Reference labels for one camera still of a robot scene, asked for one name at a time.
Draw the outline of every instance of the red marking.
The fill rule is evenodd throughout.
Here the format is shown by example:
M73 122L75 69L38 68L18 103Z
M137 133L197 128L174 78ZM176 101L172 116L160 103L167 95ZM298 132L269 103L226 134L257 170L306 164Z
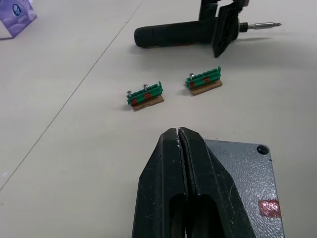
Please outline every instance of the red marking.
M282 217L277 200L261 200L259 201L259 208L261 215L264 217Z
M134 106L134 105L136 105L136 104L137 104L137 100L136 100L135 98L133 98L133 99L131 100L131 105Z
M146 94L144 94L144 98L145 98L145 100L148 100L149 98L151 98L150 93L146 93Z
M191 46L193 43L187 43L187 44L180 44L180 45L174 45L174 46Z

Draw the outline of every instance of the green terminal block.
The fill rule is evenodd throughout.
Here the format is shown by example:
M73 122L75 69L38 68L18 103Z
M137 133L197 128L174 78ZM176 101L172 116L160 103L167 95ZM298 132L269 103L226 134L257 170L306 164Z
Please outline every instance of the green terminal block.
M186 79L186 87L189 89L203 86L204 84L220 80L221 67L215 68L205 73L201 73Z
M148 99L161 95L162 92L163 92L163 89L162 89L161 82L158 82L158 84L156 83L150 87L144 86L143 90L140 90L135 93L128 93L127 95L128 104L131 106L135 106L143 101L146 101Z

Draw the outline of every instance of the white table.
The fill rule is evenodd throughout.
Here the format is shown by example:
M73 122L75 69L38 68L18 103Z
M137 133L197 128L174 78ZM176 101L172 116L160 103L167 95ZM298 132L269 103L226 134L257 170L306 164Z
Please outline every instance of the white table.
M286 237L314 237L317 3L251 2L243 20L283 26L241 35L214 59L206 46L134 46L137 27L198 17L198 0L146 0L96 63L140 1L80 2L64 22L52 9L64 4L58 14L67 15L75 1L38 2L43 16L15 40L0 41L1 84L9 85L0 102L0 168L11 174L27 155L0 191L0 237L131 237L138 177L159 135L179 126L268 145ZM105 10L112 16L106 22ZM19 55L2 56L17 48ZM36 59L16 71L30 49ZM183 86L188 73L218 65L223 86L191 97ZM131 111L125 92L158 81L165 102Z

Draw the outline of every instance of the metal bolt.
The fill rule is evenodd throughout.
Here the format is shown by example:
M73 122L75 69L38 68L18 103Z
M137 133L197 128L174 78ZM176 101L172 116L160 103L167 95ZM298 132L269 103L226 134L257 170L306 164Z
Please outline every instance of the metal bolt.
M193 73L189 74L190 79L192 80L195 75Z

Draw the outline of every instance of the hammered gray paint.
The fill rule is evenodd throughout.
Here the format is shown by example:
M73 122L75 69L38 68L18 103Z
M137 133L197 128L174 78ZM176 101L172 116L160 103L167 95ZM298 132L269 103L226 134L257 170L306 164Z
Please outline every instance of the hammered gray paint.
M278 200L270 153L257 152L258 144L205 140L231 174L257 238L284 238L280 218L263 217L260 200Z

